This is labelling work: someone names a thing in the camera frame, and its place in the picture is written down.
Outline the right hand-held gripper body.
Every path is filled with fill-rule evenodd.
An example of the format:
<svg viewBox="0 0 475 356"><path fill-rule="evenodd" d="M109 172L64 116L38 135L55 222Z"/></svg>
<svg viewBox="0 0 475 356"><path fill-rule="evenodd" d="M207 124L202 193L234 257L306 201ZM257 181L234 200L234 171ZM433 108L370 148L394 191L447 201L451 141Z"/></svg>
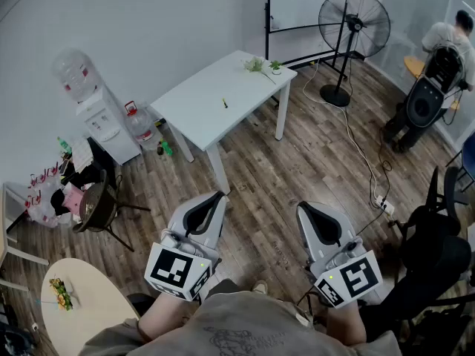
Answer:
<svg viewBox="0 0 475 356"><path fill-rule="evenodd" d="M360 237L311 263L309 270L324 304L336 309L356 301L382 283L376 256L364 247Z"/></svg>

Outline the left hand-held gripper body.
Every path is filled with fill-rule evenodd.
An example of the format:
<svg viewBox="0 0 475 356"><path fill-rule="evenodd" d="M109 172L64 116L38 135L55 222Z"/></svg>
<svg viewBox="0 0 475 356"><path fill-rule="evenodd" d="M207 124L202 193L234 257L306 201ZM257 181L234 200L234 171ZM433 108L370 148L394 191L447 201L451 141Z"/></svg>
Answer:
<svg viewBox="0 0 475 356"><path fill-rule="evenodd" d="M144 278L161 293L193 301L219 262L216 250L166 229L151 248Z"/></svg>

